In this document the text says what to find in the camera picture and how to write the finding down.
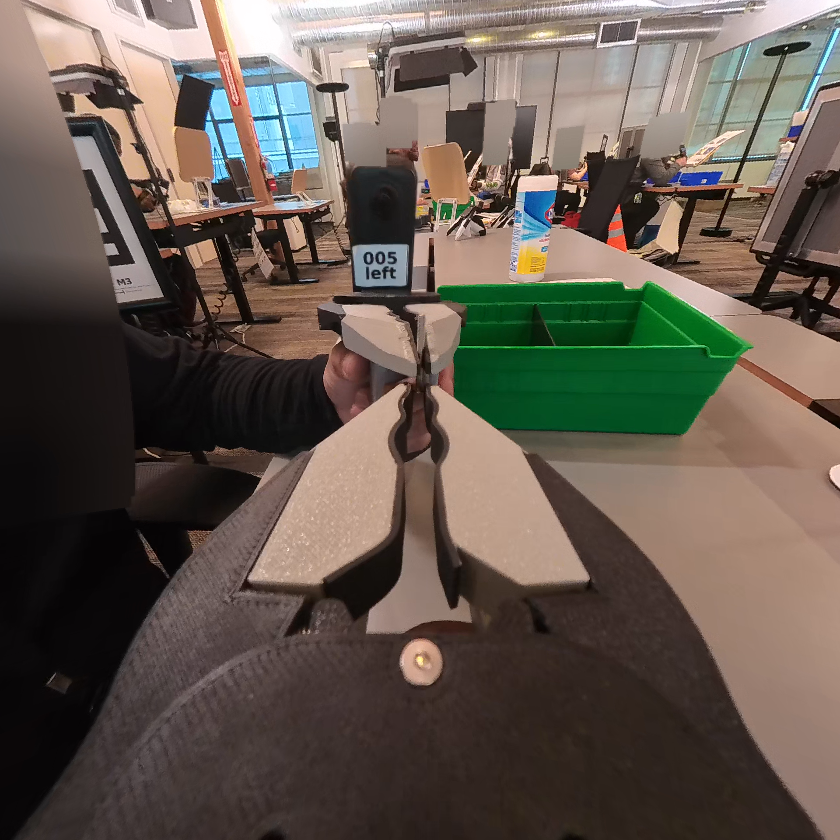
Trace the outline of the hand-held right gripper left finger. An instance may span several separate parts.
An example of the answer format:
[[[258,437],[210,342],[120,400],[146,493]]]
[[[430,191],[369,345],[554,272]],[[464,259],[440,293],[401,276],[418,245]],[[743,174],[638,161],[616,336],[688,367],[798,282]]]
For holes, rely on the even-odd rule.
[[[398,385],[280,474],[290,484],[247,575],[260,593],[335,599],[368,613],[398,581],[406,517]]]

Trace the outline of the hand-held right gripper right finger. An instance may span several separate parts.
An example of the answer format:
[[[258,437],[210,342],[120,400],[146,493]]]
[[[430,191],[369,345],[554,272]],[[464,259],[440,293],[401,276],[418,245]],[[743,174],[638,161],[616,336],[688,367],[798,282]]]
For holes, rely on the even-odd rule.
[[[586,589],[591,577],[523,449],[441,387],[426,393],[437,572],[450,607]]]

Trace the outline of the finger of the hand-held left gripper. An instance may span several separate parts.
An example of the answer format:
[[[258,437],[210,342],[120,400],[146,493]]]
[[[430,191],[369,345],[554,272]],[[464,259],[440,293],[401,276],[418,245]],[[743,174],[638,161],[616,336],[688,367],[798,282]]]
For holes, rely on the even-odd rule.
[[[456,305],[417,305],[418,389],[436,385],[441,373],[453,363],[463,322],[464,315]]]
[[[344,347],[371,365],[373,382],[415,380],[419,367],[407,322],[389,308],[343,308]]]

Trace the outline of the green plastic bin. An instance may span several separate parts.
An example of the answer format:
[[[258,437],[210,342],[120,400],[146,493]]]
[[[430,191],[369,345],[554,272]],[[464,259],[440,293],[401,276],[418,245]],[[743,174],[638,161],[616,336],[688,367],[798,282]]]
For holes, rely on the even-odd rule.
[[[751,343],[653,282],[448,285],[455,398],[504,430],[682,435]]]

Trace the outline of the wooden top desk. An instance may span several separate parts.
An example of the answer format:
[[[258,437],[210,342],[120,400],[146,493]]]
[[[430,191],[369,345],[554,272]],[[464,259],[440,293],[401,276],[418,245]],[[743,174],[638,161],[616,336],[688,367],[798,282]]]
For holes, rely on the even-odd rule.
[[[158,207],[154,213],[147,214],[145,221],[151,229],[172,227],[175,240],[179,244],[194,245],[209,238],[215,243],[220,266],[223,269],[227,287],[232,290],[235,283],[240,283],[242,276],[227,243],[229,232],[243,233],[247,221],[257,218],[283,223],[287,218],[302,221],[304,233],[311,252],[311,263],[318,265],[318,253],[312,235],[312,218],[321,217],[332,210],[331,199],[304,199],[297,201],[278,201],[268,204],[257,202],[227,203],[221,206],[195,212],[178,213],[171,219],[165,216],[166,207]]]

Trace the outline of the grey desk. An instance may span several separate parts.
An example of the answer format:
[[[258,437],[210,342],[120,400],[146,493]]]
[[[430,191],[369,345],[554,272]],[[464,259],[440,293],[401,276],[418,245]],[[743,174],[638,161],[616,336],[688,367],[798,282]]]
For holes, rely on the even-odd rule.
[[[754,740],[838,838],[838,343],[561,229],[549,279],[667,289],[752,344],[681,436],[508,431],[657,566]]]

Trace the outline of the person's left hand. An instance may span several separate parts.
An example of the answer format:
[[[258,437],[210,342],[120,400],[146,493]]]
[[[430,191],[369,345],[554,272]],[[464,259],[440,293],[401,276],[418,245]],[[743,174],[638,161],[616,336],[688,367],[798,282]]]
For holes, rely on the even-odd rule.
[[[371,362],[347,349],[341,340],[331,348],[322,381],[342,424],[357,417],[374,401]]]

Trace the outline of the black monitor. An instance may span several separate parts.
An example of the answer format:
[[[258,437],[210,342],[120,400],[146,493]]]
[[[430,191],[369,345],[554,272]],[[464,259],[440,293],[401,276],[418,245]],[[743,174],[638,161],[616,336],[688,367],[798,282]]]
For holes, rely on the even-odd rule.
[[[532,164],[532,147],[538,107],[517,106],[511,137],[513,170],[528,170]],[[465,157],[468,172],[482,154],[485,110],[483,103],[467,110],[447,111],[445,141],[457,143]]]

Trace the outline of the black floor lamp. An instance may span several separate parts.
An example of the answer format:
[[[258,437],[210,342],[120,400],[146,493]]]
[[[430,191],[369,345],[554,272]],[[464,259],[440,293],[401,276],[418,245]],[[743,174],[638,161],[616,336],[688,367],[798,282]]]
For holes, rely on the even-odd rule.
[[[768,58],[777,58],[778,61],[776,63],[776,68],[773,72],[772,78],[770,80],[769,86],[767,91],[765,92],[763,101],[761,103],[758,115],[754,124],[752,126],[752,131],[749,136],[747,143],[745,144],[741,160],[738,164],[738,169],[733,177],[733,185],[729,187],[726,198],[722,205],[720,214],[718,216],[717,222],[713,227],[704,227],[700,230],[700,236],[705,238],[728,238],[732,235],[732,230],[729,227],[723,227],[723,220],[726,216],[728,211],[728,207],[731,203],[732,196],[739,188],[736,184],[740,183],[740,176],[744,170],[744,167],[747,163],[749,158],[750,151],[752,149],[753,143],[756,139],[756,136],[759,132],[761,122],[763,120],[763,116],[770,104],[770,100],[774,93],[774,89],[782,72],[782,68],[784,67],[784,63],[788,56],[795,55],[797,53],[801,53],[802,51],[808,49],[811,46],[809,41],[793,41],[790,43],[782,44],[782,45],[774,45],[769,47],[763,51],[763,56]]]
[[[341,124],[338,109],[338,94],[345,93],[349,89],[349,85],[343,81],[324,81],[316,86],[316,91],[328,96],[332,102],[332,115],[322,122],[322,129],[325,139],[336,145],[336,161],[339,169],[340,178],[339,186],[344,184],[345,178],[345,155],[343,147],[343,136],[341,131]],[[328,259],[323,264],[328,267],[343,266],[348,262],[348,253],[343,247],[342,241],[339,237],[339,224],[332,222],[332,233],[336,239],[341,257],[338,259]]]

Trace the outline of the wipes canister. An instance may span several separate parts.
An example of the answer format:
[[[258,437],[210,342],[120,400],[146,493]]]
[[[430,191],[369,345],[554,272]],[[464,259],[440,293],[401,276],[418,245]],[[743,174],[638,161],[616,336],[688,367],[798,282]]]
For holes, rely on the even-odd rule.
[[[527,175],[518,182],[513,214],[509,279],[537,282],[548,263],[559,177]]]

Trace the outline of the black studio light panel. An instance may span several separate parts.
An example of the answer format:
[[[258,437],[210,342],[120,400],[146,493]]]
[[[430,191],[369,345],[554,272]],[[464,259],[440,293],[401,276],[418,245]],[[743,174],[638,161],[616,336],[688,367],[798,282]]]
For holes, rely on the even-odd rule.
[[[367,56],[383,97],[447,87],[452,76],[467,77],[478,67],[463,31],[380,38],[367,46]]]

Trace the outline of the black framed marker board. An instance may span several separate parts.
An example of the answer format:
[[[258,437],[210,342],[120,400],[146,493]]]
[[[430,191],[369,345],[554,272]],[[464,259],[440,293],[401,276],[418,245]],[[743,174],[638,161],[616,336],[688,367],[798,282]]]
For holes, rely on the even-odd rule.
[[[122,311],[175,303],[172,279],[103,119],[66,117]]]

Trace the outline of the easel with grey board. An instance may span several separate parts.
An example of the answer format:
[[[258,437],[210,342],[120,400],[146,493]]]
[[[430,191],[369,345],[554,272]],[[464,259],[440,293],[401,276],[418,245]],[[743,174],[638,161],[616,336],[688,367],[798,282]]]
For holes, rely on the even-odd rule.
[[[816,93],[751,252],[763,272],[748,297],[814,329],[835,319],[839,288],[839,83]]]

